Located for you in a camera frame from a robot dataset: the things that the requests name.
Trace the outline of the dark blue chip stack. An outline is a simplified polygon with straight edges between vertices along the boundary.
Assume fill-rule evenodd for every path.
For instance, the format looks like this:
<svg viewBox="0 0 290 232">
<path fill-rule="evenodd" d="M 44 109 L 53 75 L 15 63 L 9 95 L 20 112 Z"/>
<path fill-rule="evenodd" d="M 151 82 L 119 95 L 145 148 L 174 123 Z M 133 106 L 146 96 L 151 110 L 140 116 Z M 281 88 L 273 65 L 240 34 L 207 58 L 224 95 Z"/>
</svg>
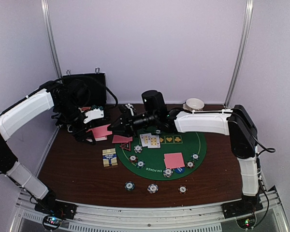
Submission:
<svg viewBox="0 0 290 232">
<path fill-rule="evenodd" d="M 135 184 L 129 181 L 125 183 L 124 187 L 127 191 L 133 191 L 135 189 Z"/>
</svg>

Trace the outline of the blue round blind button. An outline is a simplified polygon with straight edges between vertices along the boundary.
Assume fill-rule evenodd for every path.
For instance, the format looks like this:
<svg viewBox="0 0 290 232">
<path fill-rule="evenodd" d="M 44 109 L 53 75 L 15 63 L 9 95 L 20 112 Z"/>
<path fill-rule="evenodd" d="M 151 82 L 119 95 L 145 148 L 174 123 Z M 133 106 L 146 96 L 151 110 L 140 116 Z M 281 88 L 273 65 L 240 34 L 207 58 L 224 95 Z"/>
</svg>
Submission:
<svg viewBox="0 0 290 232">
<path fill-rule="evenodd" d="M 185 172 L 185 168 L 184 167 L 175 168 L 174 172 L 177 174 L 183 174 Z"/>
</svg>

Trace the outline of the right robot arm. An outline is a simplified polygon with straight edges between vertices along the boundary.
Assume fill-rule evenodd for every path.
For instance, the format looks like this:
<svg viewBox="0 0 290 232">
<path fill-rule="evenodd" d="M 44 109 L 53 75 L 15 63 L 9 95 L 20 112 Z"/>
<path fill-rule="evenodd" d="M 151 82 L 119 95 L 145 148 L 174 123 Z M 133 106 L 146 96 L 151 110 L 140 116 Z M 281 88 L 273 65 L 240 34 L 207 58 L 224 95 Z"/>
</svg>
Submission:
<svg viewBox="0 0 290 232">
<path fill-rule="evenodd" d="M 242 105 L 217 111 L 167 109 L 161 92 L 148 90 L 142 94 L 145 112 L 136 114 L 133 107 L 120 108 L 121 115 L 108 130 L 126 137 L 138 130 L 156 127 L 166 133 L 206 132 L 229 136 L 231 150 L 237 158 L 242 177 L 241 213 L 249 213 L 257 205 L 260 168 L 257 158 L 257 128 Z"/>
</svg>

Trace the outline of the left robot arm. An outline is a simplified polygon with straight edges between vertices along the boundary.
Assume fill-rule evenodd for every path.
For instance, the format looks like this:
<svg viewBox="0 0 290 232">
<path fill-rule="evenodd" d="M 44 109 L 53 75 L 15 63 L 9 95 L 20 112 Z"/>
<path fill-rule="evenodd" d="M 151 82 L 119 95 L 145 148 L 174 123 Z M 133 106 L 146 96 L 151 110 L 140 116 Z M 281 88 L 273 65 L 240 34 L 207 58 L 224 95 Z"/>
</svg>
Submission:
<svg viewBox="0 0 290 232">
<path fill-rule="evenodd" d="M 37 141 L 45 138 L 38 127 L 29 127 L 27 123 L 51 109 L 59 114 L 59 124 L 71 125 L 72 134 L 77 141 L 94 143 L 93 135 L 88 132 L 92 118 L 80 110 L 88 105 L 90 98 L 90 88 L 83 80 L 73 78 L 70 81 L 63 78 L 43 83 L 0 113 L 0 174 L 6 175 L 19 188 L 31 193 L 50 215 L 60 210 L 59 202 L 55 201 L 52 190 L 19 162 L 7 141 L 13 134 L 18 137 L 25 135 L 28 147 L 23 151 L 36 154 Z"/>
</svg>

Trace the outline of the brown red chip stack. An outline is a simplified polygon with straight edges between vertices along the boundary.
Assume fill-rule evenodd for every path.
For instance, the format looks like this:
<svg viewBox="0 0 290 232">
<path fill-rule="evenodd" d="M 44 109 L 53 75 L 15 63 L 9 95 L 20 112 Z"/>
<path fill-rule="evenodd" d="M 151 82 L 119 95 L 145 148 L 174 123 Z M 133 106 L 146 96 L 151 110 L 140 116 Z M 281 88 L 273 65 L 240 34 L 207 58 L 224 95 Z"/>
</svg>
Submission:
<svg viewBox="0 0 290 232">
<path fill-rule="evenodd" d="M 179 193 L 185 194 L 187 192 L 187 187 L 186 186 L 180 186 L 178 188 Z"/>
</svg>

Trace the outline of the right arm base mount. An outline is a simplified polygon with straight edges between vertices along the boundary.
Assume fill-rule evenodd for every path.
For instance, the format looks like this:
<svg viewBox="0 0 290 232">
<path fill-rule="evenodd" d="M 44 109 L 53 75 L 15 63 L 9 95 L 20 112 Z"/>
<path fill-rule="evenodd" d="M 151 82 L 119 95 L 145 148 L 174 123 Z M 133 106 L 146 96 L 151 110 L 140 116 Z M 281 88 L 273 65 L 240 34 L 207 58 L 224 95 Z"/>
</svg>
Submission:
<svg viewBox="0 0 290 232">
<path fill-rule="evenodd" d="M 247 214 L 253 214 L 256 211 L 262 210 L 263 205 L 260 201 L 238 200 L 234 202 L 224 203 L 221 206 L 224 218 L 239 217 Z"/>
</svg>

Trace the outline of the pink backed card deck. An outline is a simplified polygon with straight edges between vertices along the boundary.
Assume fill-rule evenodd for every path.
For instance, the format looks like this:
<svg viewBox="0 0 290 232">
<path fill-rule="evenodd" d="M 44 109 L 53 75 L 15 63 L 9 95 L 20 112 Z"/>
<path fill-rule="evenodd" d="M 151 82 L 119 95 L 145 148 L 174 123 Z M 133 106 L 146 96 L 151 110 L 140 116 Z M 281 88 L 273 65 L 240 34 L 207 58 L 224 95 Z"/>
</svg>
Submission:
<svg viewBox="0 0 290 232">
<path fill-rule="evenodd" d="M 88 132 L 91 132 L 91 134 L 94 136 L 95 141 L 104 141 L 107 140 L 107 137 L 109 135 L 113 134 L 112 131 L 108 130 L 108 126 L 110 126 L 110 124 L 89 129 Z"/>
</svg>

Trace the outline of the blue chip stack mat bottom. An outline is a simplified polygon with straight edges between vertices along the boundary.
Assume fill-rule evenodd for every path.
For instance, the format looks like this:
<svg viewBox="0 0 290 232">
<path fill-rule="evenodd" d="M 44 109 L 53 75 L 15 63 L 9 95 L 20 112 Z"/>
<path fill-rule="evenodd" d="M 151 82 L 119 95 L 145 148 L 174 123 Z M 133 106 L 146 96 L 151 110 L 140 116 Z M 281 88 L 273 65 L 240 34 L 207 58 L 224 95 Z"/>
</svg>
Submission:
<svg viewBox="0 0 290 232">
<path fill-rule="evenodd" d="M 166 168 L 163 170 L 163 176 L 166 178 L 172 177 L 173 173 L 174 173 L 173 169 L 170 168 Z"/>
</svg>

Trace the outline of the red black triangular button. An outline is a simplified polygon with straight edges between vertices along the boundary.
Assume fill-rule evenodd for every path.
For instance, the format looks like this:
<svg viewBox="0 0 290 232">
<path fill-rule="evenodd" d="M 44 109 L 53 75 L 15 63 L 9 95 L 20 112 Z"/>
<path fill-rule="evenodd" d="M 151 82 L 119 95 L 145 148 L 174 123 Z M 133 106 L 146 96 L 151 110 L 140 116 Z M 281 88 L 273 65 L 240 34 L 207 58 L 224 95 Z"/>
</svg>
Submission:
<svg viewBox="0 0 290 232">
<path fill-rule="evenodd" d="M 122 143 L 119 147 L 123 150 L 131 151 L 131 142 Z"/>
</svg>

